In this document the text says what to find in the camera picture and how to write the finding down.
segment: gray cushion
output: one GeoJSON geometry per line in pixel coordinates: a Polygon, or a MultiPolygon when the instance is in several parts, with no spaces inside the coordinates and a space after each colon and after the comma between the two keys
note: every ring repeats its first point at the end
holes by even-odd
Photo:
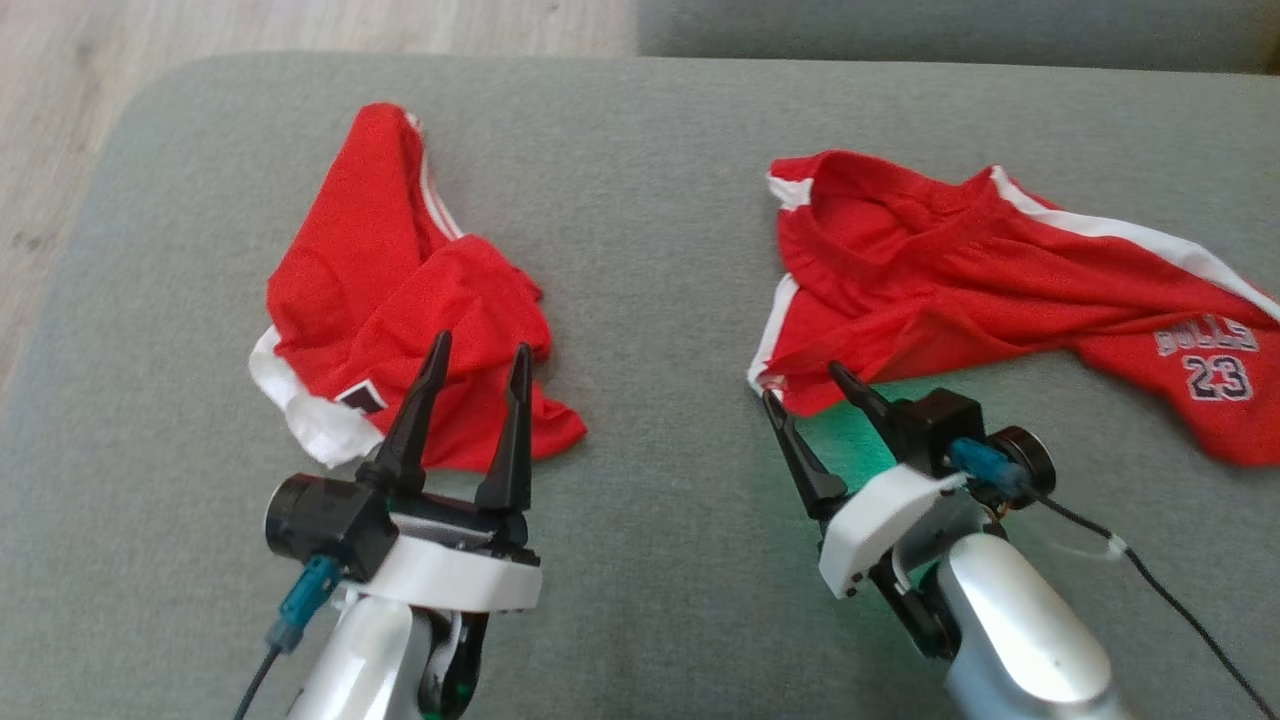
{"type": "MultiPolygon", "coordinates": [[[[227,717],[297,566],[261,538],[317,471],[246,372],[262,288],[356,109],[411,108],[440,192],[536,278],[549,391],[591,429],[536,468],[541,606],[490,625],[484,717],[952,717],[884,603],[832,598],[817,529],[746,389],[781,273],[777,156],[847,146],[961,179],[1002,163],[1069,209],[1194,238],[1280,288],[1280,83],[796,61],[264,55],[192,65],[120,120],[0,419],[0,715],[227,717]]],[[[1280,698],[1280,473],[1050,354],[938,378],[1034,429],[1061,501],[1142,551],[1280,698]]],[[[475,477],[433,475],[466,492],[475,477]]],[[[1015,542],[1153,717],[1248,702],[1098,541],[1028,510],[1015,542]]],[[[268,678],[279,717],[325,614],[268,678]]]]}
{"type": "Polygon", "coordinates": [[[640,0],[640,51],[1265,72],[1272,0],[640,0]]]}

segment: black cable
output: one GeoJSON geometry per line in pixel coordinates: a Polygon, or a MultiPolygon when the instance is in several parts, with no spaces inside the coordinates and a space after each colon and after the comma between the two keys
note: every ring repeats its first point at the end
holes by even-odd
{"type": "Polygon", "coordinates": [[[266,678],[266,671],[271,669],[271,664],[275,662],[275,659],[279,656],[280,648],[276,646],[271,646],[266,651],[266,657],[262,659],[262,665],[257,667],[257,674],[253,675],[253,679],[248,684],[248,689],[244,691],[244,697],[241,698],[241,705],[236,710],[233,720],[244,720],[244,716],[248,714],[248,706],[253,702],[253,696],[257,694],[257,688],[262,685],[262,679],[266,678]]]}
{"type": "MultiPolygon", "coordinates": [[[[1062,507],[1061,505],[1057,503],[1057,501],[1050,500],[1048,497],[1033,489],[1030,486],[1024,484],[1023,489],[1025,489],[1032,497],[1039,501],[1041,505],[1048,507],[1053,512],[1057,512],[1059,515],[1066,518],[1068,520],[1075,523],[1076,525],[1087,530],[1092,530],[1102,536],[1107,541],[1116,537],[1116,534],[1112,533],[1111,530],[1103,528],[1102,525],[1094,523],[1093,520],[1089,520],[1083,515],[1079,515],[1076,512],[1073,512],[1071,510],[1068,510],[1066,507],[1062,507]]],[[[1201,637],[1201,639],[1204,641],[1204,644],[1208,646],[1208,650],[1213,653],[1213,657],[1217,657],[1217,661],[1222,664],[1222,667],[1226,667],[1226,671],[1230,673],[1233,678],[1235,678],[1235,682],[1239,683],[1242,688],[1244,688],[1244,692],[1248,693],[1249,698],[1252,698],[1254,705],[1258,706],[1258,710],[1262,711],[1262,715],[1265,715],[1267,720],[1277,720],[1275,711],[1271,710],[1271,706],[1267,705],[1267,701],[1262,700],[1262,696],[1258,694],[1258,691],[1253,689],[1253,685],[1244,676],[1244,674],[1240,673],[1240,669],[1236,667],[1234,662],[1231,662],[1231,660],[1226,656],[1226,652],[1222,650],[1222,646],[1217,644],[1217,641],[1213,639],[1213,635],[1208,634],[1208,630],[1204,629],[1204,625],[1199,624],[1199,620],[1197,620],[1196,616],[1192,615],[1190,610],[1187,610],[1185,605],[1183,605],[1181,602],[1178,601],[1176,597],[1170,594],[1170,592],[1165,589],[1165,585],[1160,584],[1160,580],[1157,580],[1155,575],[1151,574],[1151,570],[1147,569],[1147,565],[1142,561],[1142,559],[1138,557],[1138,553],[1134,552],[1134,550],[1128,546],[1128,543],[1125,543],[1124,546],[1124,556],[1128,557],[1129,562],[1133,562],[1133,566],[1138,569],[1138,574],[1142,575],[1142,579],[1147,580],[1147,584],[1151,585],[1151,588],[1156,591],[1156,593],[1160,597],[1162,597],[1165,602],[1167,602],[1174,610],[1176,610],[1178,614],[1183,616],[1183,620],[1187,620],[1187,624],[1189,624],[1192,629],[1196,630],[1196,633],[1201,637]]]]}

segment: white and red garment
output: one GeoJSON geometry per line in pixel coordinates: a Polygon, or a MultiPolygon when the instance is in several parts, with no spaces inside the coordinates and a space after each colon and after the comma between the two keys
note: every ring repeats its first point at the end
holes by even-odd
{"type": "Polygon", "coordinates": [[[868,382],[1053,348],[1158,395],[1216,457],[1280,462],[1280,305],[1199,245],[1064,211],[998,165],[961,184],[878,158],[776,160],[787,274],[748,370],[817,414],[868,382]]]}
{"type": "MultiPolygon", "coordinates": [[[[507,414],[521,342],[545,360],[541,291],[486,240],[458,229],[435,192],[417,119],[356,115],[320,193],[266,283],[273,325],[248,366],[306,451],[333,468],[381,442],[442,329],[453,331],[424,466],[483,471],[507,414]]],[[[535,457],[586,433],[576,413],[532,393],[535,457]]]]}

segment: gray fabric surface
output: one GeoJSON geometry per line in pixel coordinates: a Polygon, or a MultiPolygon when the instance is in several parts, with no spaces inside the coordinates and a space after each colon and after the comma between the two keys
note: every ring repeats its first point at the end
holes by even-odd
{"type": "Polygon", "coordinates": [[[1265,72],[1274,0],[641,0],[641,54],[1265,72]]]}
{"type": "MultiPolygon", "coordinates": [[[[297,568],[261,518],[317,471],[250,380],[262,288],[356,109],[425,123],[440,192],[536,278],[544,374],[591,429],[536,468],[541,606],[499,618],[468,717],[954,717],[877,597],[836,601],[742,380],[781,273],[777,156],[847,146],[947,179],[1002,163],[1080,213],[1196,238],[1280,290],[1280,83],[795,61],[265,55],[192,65],[109,142],[0,419],[0,716],[228,717],[297,568]]],[[[1052,448],[1280,698],[1280,471],[1207,460],[1153,400],[1044,355],[940,382],[1052,448]]],[[[1260,388],[1266,392],[1274,388],[1260,388]]],[[[433,487],[465,492],[476,478],[433,487]]],[[[1245,717],[1192,632],[1041,510],[1015,542],[1152,717],[1245,717]]],[[[325,615],[268,678],[279,717],[325,615]]]]}

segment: number 23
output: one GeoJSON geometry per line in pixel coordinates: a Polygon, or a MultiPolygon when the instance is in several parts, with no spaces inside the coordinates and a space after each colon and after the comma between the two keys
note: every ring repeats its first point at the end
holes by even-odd
{"type": "Polygon", "coordinates": [[[1242,401],[1253,397],[1253,387],[1249,384],[1249,375],[1244,372],[1244,363],[1231,355],[1213,355],[1212,357],[1199,357],[1188,355],[1183,357],[1183,368],[1192,372],[1187,378],[1187,387],[1192,391],[1192,400],[1233,400],[1242,401]]]}

